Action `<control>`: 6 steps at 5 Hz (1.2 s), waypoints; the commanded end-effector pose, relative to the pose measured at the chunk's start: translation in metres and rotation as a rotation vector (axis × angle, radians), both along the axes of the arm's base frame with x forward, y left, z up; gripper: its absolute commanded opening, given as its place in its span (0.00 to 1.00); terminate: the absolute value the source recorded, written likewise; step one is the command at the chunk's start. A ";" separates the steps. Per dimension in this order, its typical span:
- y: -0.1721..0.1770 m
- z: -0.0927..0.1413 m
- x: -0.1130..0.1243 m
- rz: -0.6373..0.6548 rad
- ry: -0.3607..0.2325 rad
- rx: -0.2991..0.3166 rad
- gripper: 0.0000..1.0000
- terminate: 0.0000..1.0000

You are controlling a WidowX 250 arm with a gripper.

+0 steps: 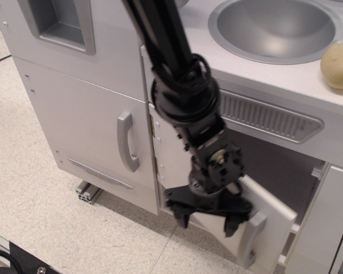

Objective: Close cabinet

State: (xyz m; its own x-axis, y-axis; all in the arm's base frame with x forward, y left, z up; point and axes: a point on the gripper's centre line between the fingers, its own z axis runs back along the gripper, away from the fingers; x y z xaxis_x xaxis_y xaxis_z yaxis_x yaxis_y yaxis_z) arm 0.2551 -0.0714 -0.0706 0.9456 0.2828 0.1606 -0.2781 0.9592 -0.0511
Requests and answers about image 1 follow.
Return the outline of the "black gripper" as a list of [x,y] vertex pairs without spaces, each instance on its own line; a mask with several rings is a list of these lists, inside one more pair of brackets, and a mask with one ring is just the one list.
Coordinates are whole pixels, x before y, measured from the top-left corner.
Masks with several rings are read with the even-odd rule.
[[190,215],[198,212],[225,218],[224,232],[232,237],[239,225],[249,219],[253,209],[251,202],[241,195],[233,195],[228,190],[213,194],[195,193],[189,186],[165,190],[166,205],[173,211],[177,223],[182,228],[189,225]]

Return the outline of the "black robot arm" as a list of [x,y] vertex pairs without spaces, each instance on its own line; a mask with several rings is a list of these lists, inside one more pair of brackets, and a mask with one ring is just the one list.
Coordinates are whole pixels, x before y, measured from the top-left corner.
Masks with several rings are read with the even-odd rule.
[[182,227],[196,212],[221,216],[231,237],[253,207],[241,196],[241,187],[235,194],[227,190],[239,185],[245,168],[241,149],[229,140],[220,116],[219,86],[207,61],[191,52],[174,1],[124,5],[152,63],[154,107],[192,155],[188,185],[167,189],[166,205]]

